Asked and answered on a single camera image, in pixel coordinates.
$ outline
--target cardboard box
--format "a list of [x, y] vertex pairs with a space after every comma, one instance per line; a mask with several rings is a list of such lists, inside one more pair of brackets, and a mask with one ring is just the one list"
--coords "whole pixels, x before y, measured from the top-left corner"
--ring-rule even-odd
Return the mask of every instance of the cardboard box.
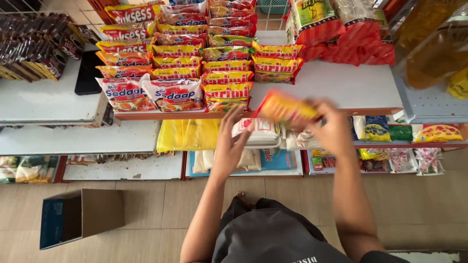
[[121, 190], [81, 189], [44, 199], [39, 249], [125, 225]]

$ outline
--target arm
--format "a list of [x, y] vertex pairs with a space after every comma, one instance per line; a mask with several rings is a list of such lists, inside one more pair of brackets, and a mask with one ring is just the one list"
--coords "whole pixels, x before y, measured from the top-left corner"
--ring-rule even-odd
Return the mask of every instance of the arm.
[[386, 252], [377, 238], [377, 223], [362, 182], [347, 117], [328, 101], [313, 103], [325, 116], [323, 127], [309, 124], [321, 145], [335, 155], [333, 210], [336, 229], [346, 254], [356, 263], [369, 251]]
[[233, 126], [240, 120], [241, 113], [241, 107], [233, 109], [221, 121], [213, 168], [197, 211], [183, 240], [180, 252], [181, 263], [211, 260], [216, 238], [219, 234], [218, 227], [223, 208], [224, 185], [227, 177], [231, 175], [239, 163], [242, 150], [253, 128], [253, 126], [249, 126], [240, 136], [231, 137]]

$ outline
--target plastic basket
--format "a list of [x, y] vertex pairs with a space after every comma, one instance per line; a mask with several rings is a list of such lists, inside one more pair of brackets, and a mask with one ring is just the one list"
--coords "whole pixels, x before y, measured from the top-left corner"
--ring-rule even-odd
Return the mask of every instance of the plastic basket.
[[[270, 11], [270, 14], [287, 14], [289, 10], [288, 1], [287, 0], [260, 0], [260, 5], [262, 6], [261, 9], [264, 13], [268, 14], [268, 11]], [[269, 5], [272, 6], [287, 6], [287, 7], [270, 7]]]

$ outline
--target tiled floor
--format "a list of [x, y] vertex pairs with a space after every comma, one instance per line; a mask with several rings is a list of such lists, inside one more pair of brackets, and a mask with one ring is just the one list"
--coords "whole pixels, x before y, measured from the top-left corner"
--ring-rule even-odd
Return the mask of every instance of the tiled floor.
[[[468, 247], [468, 149], [448, 152], [446, 175], [367, 175], [365, 188], [387, 249]], [[188, 182], [84, 182], [0, 186], [0, 262], [176, 263], [206, 179]], [[249, 201], [272, 198], [319, 226], [341, 249], [332, 213], [331, 176], [230, 178], [223, 209], [238, 190]], [[44, 197], [80, 188], [125, 190], [127, 225], [40, 251]]]

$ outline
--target person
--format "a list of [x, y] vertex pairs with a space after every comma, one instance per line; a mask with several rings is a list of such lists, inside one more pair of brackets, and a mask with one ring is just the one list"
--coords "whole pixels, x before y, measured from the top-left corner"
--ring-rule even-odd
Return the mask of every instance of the person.
[[233, 125], [241, 118], [241, 109], [234, 109], [221, 121], [213, 168], [183, 241], [181, 263], [407, 263], [387, 254], [377, 237], [351, 133], [346, 132], [346, 115], [327, 100], [310, 103], [326, 121], [321, 127], [308, 123], [304, 128], [336, 157], [333, 210], [346, 255], [328, 244], [305, 217], [274, 200], [261, 198], [251, 211], [239, 194], [221, 218], [226, 179], [252, 131], [248, 127], [231, 138]]

